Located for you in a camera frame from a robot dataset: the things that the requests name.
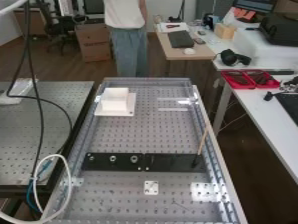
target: person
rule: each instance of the person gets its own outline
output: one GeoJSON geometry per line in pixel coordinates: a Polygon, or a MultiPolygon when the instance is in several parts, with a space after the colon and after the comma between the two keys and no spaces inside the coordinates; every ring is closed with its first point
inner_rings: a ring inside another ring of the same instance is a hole
{"type": "Polygon", "coordinates": [[[104,0],[118,73],[123,77],[148,76],[146,0],[104,0]]]}

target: screw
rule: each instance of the screw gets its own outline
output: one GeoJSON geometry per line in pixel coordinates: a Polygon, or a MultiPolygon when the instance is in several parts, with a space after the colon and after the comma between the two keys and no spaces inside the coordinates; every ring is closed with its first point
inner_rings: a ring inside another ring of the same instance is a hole
{"type": "Polygon", "coordinates": [[[131,157],[131,162],[136,164],[139,162],[139,157],[135,155],[131,157]]]}
{"type": "Polygon", "coordinates": [[[116,156],[111,156],[111,157],[110,157],[110,161],[111,161],[112,163],[115,163],[116,160],[118,160],[118,157],[116,157],[116,156]]]}

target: black metal bracket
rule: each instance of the black metal bracket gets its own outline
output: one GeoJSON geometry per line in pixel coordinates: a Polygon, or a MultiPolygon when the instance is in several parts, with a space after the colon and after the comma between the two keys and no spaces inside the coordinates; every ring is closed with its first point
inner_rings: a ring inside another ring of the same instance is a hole
{"type": "Polygon", "coordinates": [[[86,171],[207,172],[196,154],[87,153],[86,171]]]}

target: red tray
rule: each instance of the red tray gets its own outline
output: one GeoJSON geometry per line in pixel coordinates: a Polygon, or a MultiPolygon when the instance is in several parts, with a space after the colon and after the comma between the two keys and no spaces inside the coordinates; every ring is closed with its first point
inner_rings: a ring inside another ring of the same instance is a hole
{"type": "Polygon", "coordinates": [[[225,70],[221,72],[223,77],[235,89],[255,89],[256,83],[244,71],[225,70]]]}
{"type": "Polygon", "coordinates": [[[280,82],[273,78],[273,76],[268,72],[263,70],[245,70],[244,72],[256,83],[257,88],[280,88],[280,82]]]}

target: blue jeans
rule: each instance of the blue jeans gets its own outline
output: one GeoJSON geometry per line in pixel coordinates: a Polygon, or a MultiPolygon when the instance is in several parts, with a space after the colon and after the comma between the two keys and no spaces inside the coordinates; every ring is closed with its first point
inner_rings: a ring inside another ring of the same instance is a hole
{"type": "Polygon", "coordinates": [[[147,28],[118,29],[111,27],[118,72],[122,77],[147,77],[147,28]]]}

